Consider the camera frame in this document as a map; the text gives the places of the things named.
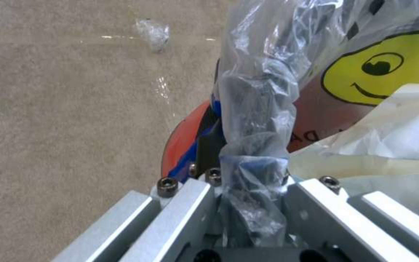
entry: metal frame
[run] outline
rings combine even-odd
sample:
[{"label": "metal frame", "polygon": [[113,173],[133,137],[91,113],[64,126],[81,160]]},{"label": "metal frame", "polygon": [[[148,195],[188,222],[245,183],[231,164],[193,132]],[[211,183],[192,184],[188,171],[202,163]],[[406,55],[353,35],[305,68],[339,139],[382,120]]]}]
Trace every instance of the metal frame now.
[{"label": "metal frame", "polygon": [[337,245],[353,261],[419,261],[316,179],[289,186],[288,224],[310,246]]},{"label": "metal frame", "polygon": [[53,261],[116,261],[159,211],[158,201],[144,194],[130,191]]},{"label": "metal frame", "polygon": [[348,202],[419,256],[419,216],[382,192],[355,196]]},{"label": "metal frame", "polygon": [[175,261],[184,246],[201,243],[215,208],[213,187],[189,179],[120,261]]}]

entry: black plastic part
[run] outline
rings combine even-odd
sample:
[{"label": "black plastic part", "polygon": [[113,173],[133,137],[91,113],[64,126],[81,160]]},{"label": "black plastic part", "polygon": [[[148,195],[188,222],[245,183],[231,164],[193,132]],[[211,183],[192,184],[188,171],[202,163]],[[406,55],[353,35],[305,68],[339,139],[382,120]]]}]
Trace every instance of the black plastic part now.
[{"label": "black plastic part", "polygon": [[298,249],[295,247],[188,247],[183,250],[178,262],[349,262],[329,249]]},{"label": "black plastic part", "polygon": [[220,167],[219,152],[225,145],[223,125],[221,119],[218,119],[209,133],[198,138],[195,162],[197,177],[210,168]]},{"label": "black plastic part", "polygon": [[211,128],[216,124],[216,121],[218,121],[219,117],[216,115],[216,113],[213,111],[211,106],[208,106],[205,113],[203,114],[203,117],[201,118],[200,125],[198,126],[198,131],[196,132],[196,137],[201,136],[201,134],[208,128]]}]

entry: yellow smiley face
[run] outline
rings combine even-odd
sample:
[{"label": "yellow smiley face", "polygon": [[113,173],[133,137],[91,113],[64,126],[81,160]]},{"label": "yellow smiley face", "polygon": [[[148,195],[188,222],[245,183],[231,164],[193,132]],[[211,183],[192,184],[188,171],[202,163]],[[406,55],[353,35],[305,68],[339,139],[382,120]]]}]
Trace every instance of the yellow smiley face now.
[{"label": "yellow smiley face", "polygon": [[321,80],[335,98],[369,106],[381,103],[406,83],[419,83],[419,32],[391,36],[346,53]]}]

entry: hex socket screw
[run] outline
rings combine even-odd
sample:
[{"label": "hex socket screw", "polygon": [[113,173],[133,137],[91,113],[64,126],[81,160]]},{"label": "hex socket screw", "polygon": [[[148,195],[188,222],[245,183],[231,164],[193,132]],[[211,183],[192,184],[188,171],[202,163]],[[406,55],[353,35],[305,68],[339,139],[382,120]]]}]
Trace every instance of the hex socket screw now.
[{"label": "hex socket screw", "polygon": [[158,189],[158,196],[164,198],[173,197],[177,193],[179,183],[176,179],[165,177],[158,180],[156,188]]}]

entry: black hole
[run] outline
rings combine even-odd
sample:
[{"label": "black hole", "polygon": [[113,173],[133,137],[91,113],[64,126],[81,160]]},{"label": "black hole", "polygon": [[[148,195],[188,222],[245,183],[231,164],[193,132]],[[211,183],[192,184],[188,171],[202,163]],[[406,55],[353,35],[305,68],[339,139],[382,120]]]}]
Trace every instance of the black hole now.
[{"label": "black hole", "polygon": [[163,186],[172,186],[174,184],[174,181],[172,179],[166,178],[161,180],[161,184]]},{"label": "black hole", "polygon": [[381,9],[383,5],[384,5],[384,0],[374,0],[373,2],[371,2],[370,7],[368,8],[368,11],[372,15],[375,15]]},{"label": "black hole", "polygon": [[300,262],[327,262],[325,257],[318,251],[313,249],[306,249],[300,253]]},{"label": "black hole", "polygon": [[352,27],[347,32],[347,39],[348,40],[352,39],[352,37],[356,36],[358,32],[359,32],[358,25],[354,23],[354,25],[352,25]]},{"label": "black hole", "polygon": [[221,262],[221,257],[212,249],[203,249],[196,254],[193,262]]}]

